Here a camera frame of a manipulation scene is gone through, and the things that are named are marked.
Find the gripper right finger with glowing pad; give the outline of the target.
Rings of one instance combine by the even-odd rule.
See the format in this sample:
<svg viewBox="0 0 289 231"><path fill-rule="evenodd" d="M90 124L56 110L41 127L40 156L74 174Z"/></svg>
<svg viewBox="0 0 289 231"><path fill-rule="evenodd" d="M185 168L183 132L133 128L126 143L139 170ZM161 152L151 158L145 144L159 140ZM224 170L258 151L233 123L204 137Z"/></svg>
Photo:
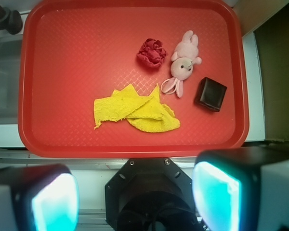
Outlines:
<svg viewBox="0 0 289 231"><path fill-rule="evenodd" d="M203 151L192 191L212 231L289 231L289 147Z"/></svg>

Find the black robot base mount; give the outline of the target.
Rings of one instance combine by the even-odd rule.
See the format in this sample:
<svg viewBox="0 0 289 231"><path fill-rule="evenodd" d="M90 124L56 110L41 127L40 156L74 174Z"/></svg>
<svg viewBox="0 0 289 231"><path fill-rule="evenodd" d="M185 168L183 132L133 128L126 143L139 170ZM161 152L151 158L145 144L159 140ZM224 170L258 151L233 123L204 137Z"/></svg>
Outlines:
<svg viewBox="0 0 289 231"><path fill-rule="evenodd" d="M132 158L105 185L115 231L202 231L192 180L169 158Z"/></svg>

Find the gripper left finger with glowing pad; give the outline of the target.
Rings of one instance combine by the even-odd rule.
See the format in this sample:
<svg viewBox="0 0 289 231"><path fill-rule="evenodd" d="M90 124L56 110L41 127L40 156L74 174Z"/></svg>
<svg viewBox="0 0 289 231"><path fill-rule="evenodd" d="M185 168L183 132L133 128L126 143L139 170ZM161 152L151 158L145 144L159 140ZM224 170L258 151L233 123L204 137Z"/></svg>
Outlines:
<svg viewBox="0 0 289 231"><path fill-rule="evenodd" d="M0 169L0 231L74 231L79 188L62 164Z"/></svg>

